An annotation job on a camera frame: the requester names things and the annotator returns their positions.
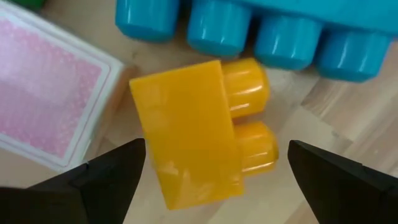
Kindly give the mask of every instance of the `blue toy brick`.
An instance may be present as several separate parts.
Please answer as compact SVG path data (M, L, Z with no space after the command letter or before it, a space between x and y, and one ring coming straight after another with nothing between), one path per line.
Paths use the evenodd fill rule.
M263 64L301 70L314 63L320 75L351 82L375 77L398 35L396 0L118 0L116 24L130 37L166 41L186 2L188 43L200 52L239 55L254 18Z
M180 0L118 0L116 25L132 38L166 42L175 33Z

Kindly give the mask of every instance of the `box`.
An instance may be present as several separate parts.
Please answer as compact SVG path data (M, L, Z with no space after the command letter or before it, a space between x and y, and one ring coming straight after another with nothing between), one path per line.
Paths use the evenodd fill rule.
M0 1L0 148L63 172L95 153L124 65Z

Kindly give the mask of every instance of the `wooden floor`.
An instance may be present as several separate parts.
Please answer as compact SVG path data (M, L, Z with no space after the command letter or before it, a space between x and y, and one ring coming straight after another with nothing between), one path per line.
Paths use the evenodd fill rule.
M185 43L185 23L168 44L124 37L114 25L114 0L49 0L44 16L72 33L137 65L137 75L204 62ZM262 119L277 134L280 160L275 171L246 179L246 193L224 202L168 211L150 161L125 223L316 223L287 162L287 145L299 139L398 176L398 45L391 47L378 78L350 84L319 78L309 69L266 69L272 98ZM141 137L134 103L126 88L123 102L103 139L100 154ZM19 166L29 167L29 175ZM54 175L33 162L6 153L0 158L2 184L28 186ZM10 174L6 170L15 170Z

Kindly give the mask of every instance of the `plastic block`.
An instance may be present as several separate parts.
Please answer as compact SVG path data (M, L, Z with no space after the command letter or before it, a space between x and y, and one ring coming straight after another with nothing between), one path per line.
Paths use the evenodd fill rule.
M126 36L165 42L174 36L180 0L118 0L116 25Z
M243 193L243 177L272 170L273 133L233 117L264 109L269 85L253 59L212 61L130 81L169 209Z
M301 70L316 61L322 76L351 82L377 76L389 44L398 35L395 0L118 0L116 23L133 38L169 40L181 3L192 10L187 39L199 52L238 56L251 21L258 20L255 56L260 62ZM321 47L320 36L325 35ZM342 40L344 35L350 38ZM355 48L367 50L346 60L357 65L339 66L335 60L342 57L341 48L352 42L349 39L358 40Z

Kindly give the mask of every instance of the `green object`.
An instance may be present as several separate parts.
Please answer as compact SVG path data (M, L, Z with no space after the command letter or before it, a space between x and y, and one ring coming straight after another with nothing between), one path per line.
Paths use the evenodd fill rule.
M10 0L31 10L41 9L45 0Z

